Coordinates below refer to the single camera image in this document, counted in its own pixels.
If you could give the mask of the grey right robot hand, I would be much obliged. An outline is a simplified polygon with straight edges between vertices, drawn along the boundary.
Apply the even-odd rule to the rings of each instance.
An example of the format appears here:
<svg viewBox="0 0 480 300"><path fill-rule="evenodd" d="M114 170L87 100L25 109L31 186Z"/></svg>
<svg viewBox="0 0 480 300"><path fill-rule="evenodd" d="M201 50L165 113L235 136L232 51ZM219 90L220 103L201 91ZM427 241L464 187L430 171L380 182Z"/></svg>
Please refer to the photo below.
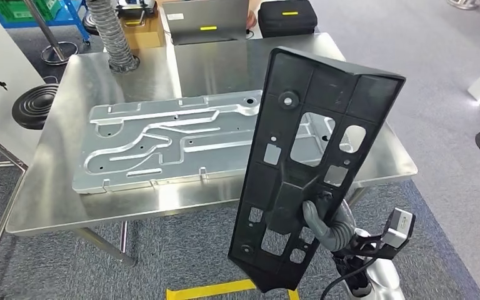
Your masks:
<svg viewBox="0 0 480 300"><path fill-rule="evenodd" d="M307 226L319 243L327 250L335 251L336 238L334 231L319 217L316 205L312 201L306 200L302 203L302 211Z"/></svg>

